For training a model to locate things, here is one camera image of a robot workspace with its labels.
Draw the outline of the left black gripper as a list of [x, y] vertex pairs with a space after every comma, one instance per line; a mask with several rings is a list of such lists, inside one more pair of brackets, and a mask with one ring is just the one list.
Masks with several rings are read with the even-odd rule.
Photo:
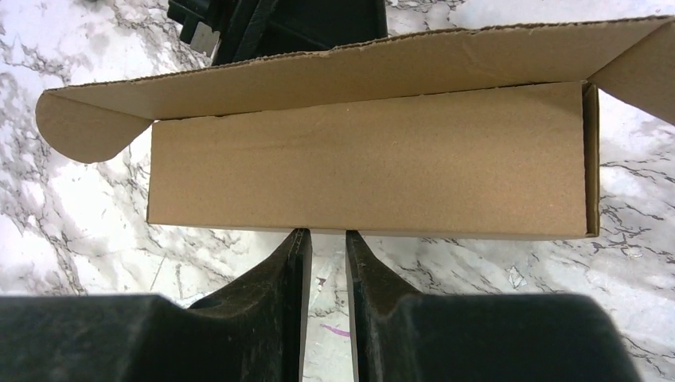
[[384, 2], [369, 0], [170, 1], [180, 39], [214, 66], [323, 51], [388, 35]]

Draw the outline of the brown cardboard box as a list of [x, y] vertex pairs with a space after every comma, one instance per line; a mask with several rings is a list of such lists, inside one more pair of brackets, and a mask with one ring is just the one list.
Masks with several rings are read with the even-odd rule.
[[199, 228], [599, 234], [599, 91], [674, 121], [670, 15], [445, 29], [44, 91], [82, 163], [151, 133], [146, 219]]

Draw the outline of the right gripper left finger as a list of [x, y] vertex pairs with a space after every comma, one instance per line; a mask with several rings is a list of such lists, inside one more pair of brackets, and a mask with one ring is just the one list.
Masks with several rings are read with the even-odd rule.
[[296, 229], [187, 308], [154, 294], [4, 297], [4, 381], [299, 381], [312, 243]]

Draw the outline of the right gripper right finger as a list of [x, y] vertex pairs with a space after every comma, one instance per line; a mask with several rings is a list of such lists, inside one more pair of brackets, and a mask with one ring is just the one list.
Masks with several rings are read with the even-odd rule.
[[357, 381], [637, 381], [611, 318], [579, 294], [425, 294], [345, 235]]

